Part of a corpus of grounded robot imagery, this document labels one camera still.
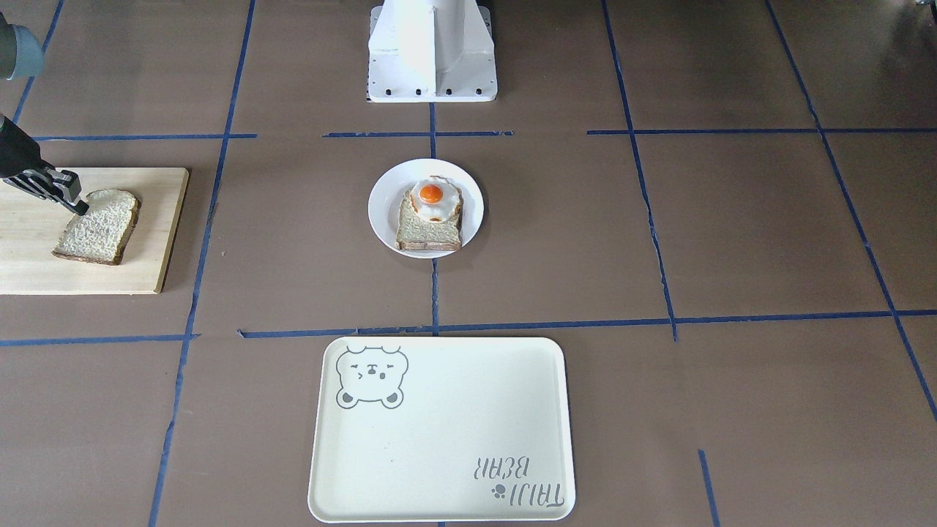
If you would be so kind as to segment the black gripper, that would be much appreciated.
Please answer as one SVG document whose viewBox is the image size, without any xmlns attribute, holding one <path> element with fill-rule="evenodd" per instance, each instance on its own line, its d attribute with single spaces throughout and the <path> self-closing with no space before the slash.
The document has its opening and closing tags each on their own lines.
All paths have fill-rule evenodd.
<svg viewBox="0 0 937 527">
<path fill-rule="evenodd" d="M 37 141 L 9 117 L 1 116 L 1 176 L 7 183 L 43 200 L 83 216 L 89 206 L 81 200 L 81 183 L 73 171 L 45 169 Z"/>
</svg>

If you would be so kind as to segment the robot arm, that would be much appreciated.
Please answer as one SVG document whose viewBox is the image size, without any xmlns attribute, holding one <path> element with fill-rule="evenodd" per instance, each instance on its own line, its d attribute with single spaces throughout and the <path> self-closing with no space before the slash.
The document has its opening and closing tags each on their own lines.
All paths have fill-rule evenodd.
<svg viewBox="0 0 937 527">
<path fill-rule="evenodd" d="M 1 76 L 7 80 L 41 73 L 44 53 L 37 38 L 24 26 L 1 17 Z M 83 216 L 88 204 L 81 200 L 81 183 L 74 171 L 60 171 L 44 161 L 37 141 L 7 116 L 1 116 L 1 177 L 4 183 L 38 199 L 59 203 Z"/>
</svg>

